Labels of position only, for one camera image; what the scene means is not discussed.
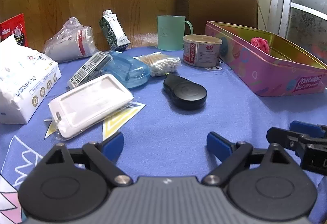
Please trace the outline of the white tissue pack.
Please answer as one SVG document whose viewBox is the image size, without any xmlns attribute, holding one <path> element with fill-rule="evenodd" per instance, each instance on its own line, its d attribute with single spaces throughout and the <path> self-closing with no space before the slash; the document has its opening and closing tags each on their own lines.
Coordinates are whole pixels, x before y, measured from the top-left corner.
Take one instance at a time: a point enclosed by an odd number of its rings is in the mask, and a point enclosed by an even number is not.
<svg viewBox="0 0 327 224">
<path fill-rule="evenodd" d="M 61 77 L 58 63 L 13 35 L 1 41 L 1 123 L 26 124 Z"/>
</svg>

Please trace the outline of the white phone case package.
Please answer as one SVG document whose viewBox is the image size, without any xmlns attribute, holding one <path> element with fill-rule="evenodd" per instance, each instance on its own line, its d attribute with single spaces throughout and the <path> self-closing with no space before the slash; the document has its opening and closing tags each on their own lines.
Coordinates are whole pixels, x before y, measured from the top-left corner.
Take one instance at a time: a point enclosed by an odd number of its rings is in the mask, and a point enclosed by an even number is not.
<svg viewBox="0 0 327 224">
<path fill-rule="evenodd" d="M 106 140 L 144 106 L 113 75 L 105 74 L 52 99 L 50 127 L 58 140 L 67 141 L 103 123 Z"/>
</svg>

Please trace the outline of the bagged paper cups stack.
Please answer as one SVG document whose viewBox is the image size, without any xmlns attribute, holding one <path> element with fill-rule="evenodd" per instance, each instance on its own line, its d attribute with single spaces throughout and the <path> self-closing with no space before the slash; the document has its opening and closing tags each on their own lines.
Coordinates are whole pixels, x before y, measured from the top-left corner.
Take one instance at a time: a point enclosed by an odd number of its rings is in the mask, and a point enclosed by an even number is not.
<svg viewBox="0 0 327 224">
<path fill-rule="evenodd" d="M 91 57 L 96 52 L 92 28 L 83 26 L 76 17 L 70 17 L 62 29 L 46 41 L 43 50 L 58 63 Z"/>
</svg>

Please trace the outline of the green plastic mug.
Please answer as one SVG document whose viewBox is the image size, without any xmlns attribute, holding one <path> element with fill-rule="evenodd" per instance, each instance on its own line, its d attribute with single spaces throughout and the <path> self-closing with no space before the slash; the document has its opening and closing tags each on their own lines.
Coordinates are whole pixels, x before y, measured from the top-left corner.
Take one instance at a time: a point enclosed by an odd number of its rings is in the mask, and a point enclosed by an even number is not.
<svg viewBox="0 0 327 224">
<path fill-rule="evenodd" d="M 185 16 L 157 16 L 158 49 L 163 51 L 179 51 L 184 47 L 185 24 L 193 34 L 193 25 Z"/>
</svg>

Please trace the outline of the green white milk carton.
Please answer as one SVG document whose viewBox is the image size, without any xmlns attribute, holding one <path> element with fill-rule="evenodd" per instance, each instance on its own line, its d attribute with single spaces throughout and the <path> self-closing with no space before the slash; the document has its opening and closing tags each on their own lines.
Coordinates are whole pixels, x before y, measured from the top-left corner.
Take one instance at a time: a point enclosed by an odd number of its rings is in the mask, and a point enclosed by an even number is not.
<svg viewBox="0 0 327 224">
<path fill-rule="evenodd" d="M 124 52 L 130 46 L 116 14 L 111 10 L 103 12 L 99 25 L 112 51 Z"/>
</svg>

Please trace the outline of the black oval case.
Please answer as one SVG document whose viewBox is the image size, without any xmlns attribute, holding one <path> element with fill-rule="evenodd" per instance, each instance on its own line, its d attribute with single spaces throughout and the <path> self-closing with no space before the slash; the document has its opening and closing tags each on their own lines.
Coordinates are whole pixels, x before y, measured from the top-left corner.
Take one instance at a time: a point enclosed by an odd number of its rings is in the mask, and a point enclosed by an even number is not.
<svg viewBox="0 0 327 224">
<path fill-rule="evenodd" d="M 206 88 L 179 75 L 168 73 L 163 82 L 163 90 L 180 109 L 197 110 L 205 106 Z"/>
</svg>

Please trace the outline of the blue patterned tablecloth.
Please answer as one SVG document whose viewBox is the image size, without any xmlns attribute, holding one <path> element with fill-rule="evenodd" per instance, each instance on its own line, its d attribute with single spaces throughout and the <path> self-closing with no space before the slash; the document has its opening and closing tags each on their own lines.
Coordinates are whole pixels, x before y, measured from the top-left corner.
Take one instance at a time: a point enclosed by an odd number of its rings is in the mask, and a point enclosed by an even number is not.
<svg viewBox="0 0 327 224">
<path fill-rule="evenodd" d="M 57 143 L 49 132 L 49 102 L 66 91 L 69 78 L 83 65 L 76 60 L 59 65 L 61 78 L 26 125 L 1 125 L 1 223 L 20 223 L 17 190 L 38 161 Z M 209 132 L 229 141 L 247 141 L 266 148 L 267 130 L 286 129 L 294 121 L 326 124 L 326 94 L 286 97 L 255 95 L 230 69 L 207 70 L 183 64 L 181 77 L 207 89 L 206 105 L 199 110 L 176 108 L 163 89 L 163 79 L 151 78 L 132 91 L 143 108 L 122 128 L 124 149 L 118 167 L 130 177 L 204 177 L 217 165 L 206 150 Z"/>
</svg>

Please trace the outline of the red box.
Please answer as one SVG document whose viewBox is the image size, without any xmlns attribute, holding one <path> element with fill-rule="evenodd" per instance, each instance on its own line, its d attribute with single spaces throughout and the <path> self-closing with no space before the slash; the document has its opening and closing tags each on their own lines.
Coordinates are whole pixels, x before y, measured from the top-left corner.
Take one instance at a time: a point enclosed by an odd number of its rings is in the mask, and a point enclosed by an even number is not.
<svg viewBox="0 0 327 224">
<path fill-rule="evenodd" d="M 25 27 L 24 14 L 18 14 L 0 23 L 1 41 L 14 35 L 16 42 L 20 46 L 28 47 L 27 33 Z"/>
</svg>

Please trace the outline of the pink knitted yarn item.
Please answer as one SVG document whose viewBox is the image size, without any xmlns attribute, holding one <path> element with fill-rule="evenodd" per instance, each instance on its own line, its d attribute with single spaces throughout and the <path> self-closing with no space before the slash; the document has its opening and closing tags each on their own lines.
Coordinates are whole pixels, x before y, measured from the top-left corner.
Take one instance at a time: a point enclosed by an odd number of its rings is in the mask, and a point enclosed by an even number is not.
<svg viewBox="0 0 327 224">
<path fill-rule="evenodd" d="M 265 52 L 266 54 L 270 54 L 270 46 L 268 44 L 268 41 L 266 39 L 263 39 L 261 37 L 255 37 L 252 38 L 250 43 L 260 49 L 261 51 Z"/>
</svg>

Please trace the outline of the pink macaron biscuit tin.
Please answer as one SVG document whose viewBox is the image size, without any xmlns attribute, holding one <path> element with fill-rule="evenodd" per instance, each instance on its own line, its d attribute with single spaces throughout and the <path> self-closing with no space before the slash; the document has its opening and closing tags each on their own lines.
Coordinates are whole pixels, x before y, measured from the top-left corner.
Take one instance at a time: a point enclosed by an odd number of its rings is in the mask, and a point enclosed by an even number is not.
<svg viewBox="0 0 327 224">
<path fill-rule="evenodd" d="M 219 57 L 255 94 L 263 97 L 322 93 L 326 64 L 298 45 L 257 28 L 208 21 L 205 34 L 222 40 Z M 268 41 L 266 54 L 250 41 Z"/>
</svg>

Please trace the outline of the round tin can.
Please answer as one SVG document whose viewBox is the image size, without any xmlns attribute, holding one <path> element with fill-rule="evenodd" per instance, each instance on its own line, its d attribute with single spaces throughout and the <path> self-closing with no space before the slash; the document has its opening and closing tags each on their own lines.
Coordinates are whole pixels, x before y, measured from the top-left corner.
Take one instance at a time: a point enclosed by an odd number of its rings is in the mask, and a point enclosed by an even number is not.
<svg viewBox="0 0 327 224">
<path fill-rule="evenodd" d="M 222 40 L 207 35 L 185 35 L 183 61 L 195 67 L 215 67 Z"/>
</svg>

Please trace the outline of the brown chair back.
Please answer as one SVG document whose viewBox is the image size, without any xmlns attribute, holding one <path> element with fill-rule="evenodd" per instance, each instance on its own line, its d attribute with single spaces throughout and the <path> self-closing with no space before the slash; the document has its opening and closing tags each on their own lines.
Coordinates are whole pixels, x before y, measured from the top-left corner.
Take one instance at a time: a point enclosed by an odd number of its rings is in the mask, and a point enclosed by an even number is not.
<svg viewBox="0 0 327 224">
<path fill-rule="evenodd" d="M 257 0 L 176 0 L 175 14 L 185 16 L 194 34 L 204 34 L 207 21 L 258 27 Z"/>
</svg>

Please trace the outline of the cotton swabs bag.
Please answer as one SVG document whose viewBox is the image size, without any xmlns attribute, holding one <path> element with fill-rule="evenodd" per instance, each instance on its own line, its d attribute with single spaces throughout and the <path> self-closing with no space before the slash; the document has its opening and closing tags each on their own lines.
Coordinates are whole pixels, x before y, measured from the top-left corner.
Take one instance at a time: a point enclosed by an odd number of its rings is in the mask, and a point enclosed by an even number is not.
<svg viewBox="0 0 327 224">
<path fill-rule="evenodd" d="M 151 77 L 160 77 L 168 73 L 175 73 L 181 65 L 179 57 L 169 56 L 161 52 L 138 56 L 135 59 L 149 66 Z"/>
</svg>

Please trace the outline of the blue plastic case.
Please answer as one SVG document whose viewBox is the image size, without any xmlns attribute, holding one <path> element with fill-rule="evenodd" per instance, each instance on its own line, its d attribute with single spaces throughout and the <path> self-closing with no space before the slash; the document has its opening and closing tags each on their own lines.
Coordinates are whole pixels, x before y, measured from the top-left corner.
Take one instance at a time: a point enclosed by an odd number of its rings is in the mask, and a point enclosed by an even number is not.
<svg viewBox="0 0 327 224">
<path fill-rule="evenodd" d="M 122 52 L 107 51 L 105 53 L 111 58 L 101 71 L 112 74 L 126 88 L 137 88 L 149 81 L 150 68 L 147 64 Z"/>
</svg>

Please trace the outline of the barcode labelled black package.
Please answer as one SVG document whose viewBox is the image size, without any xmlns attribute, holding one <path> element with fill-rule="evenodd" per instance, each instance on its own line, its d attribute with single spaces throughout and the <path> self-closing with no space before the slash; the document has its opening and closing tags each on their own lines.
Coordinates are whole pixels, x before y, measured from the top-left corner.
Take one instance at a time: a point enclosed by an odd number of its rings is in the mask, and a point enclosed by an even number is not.
<svg viewBox="0 0 327 224">
<path fill-rule="evenodd" d="M 96 72 L 100 71 L 107 62 L 113 58 L 110 54 L 97 51 L 92 55 L 78 71 L 68 81 L 68 87 L 74 89 L 95 77 Z"/>
</svg>

